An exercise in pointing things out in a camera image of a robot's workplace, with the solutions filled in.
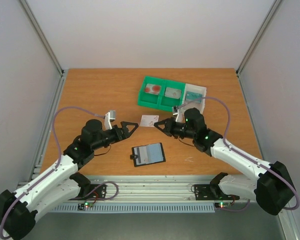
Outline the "black leather card holder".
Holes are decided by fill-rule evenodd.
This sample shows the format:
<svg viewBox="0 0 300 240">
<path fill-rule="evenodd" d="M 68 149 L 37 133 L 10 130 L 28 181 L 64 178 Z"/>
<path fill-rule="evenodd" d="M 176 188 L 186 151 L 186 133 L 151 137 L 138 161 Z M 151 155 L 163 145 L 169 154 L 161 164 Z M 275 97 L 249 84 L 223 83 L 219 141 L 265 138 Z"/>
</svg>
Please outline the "black leather card holder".
<svg viewBox="0 0 300 240">
<path fill-rule="evenodd" d="M 166 162 L 163 144 L 152 143 L 131 148 L 130 159 L 134 167 L 142 167 Z"/>
</svg>

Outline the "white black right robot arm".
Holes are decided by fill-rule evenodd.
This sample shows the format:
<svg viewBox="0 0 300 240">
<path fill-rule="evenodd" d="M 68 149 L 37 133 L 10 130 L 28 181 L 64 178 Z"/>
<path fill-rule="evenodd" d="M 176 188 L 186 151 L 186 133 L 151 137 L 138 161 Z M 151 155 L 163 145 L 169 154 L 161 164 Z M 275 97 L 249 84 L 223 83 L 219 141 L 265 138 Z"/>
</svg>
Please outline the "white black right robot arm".
<svg viewBox="0 0 300 240">
<path fill-rule="evenodd" d="M 243 174 L 234 177 L 220 173 L 211 182 L 215 198 L 235 195 L 253 200 L 268 214 L 276 216 L 296 196 L 296 189 L 287 167 L 254 157 L 228 142 L 221 134 L 207 128 L 204 116 L 196 108 L 184 113 L 185 122 L 174 117 L 154 123 L 162 133 L 176 139 L 192 140 L 197 150 L 219 159 Z"/>
</svg>

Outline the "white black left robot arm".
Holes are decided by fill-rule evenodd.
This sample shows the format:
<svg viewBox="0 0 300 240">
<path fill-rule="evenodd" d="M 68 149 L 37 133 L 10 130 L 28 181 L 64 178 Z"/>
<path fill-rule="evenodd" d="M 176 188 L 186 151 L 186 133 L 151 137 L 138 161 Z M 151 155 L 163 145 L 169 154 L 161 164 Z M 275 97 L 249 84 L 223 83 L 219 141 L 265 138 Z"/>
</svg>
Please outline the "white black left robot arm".
<svg viewBox="0 0 300 240">
<path fill-rule="evenodd" d="M 90 181 L 79 170 L 95 156 L 95 150 L 128 139 L 138 128 L 134 122 L 103 129 L 101 121 L 88 120 L 73 142 L 49 168 L 15 191 L 0 194 L 0 238 L 21 240 L 47 212 L 70 199 L 86 199 Z"/>
</svg>

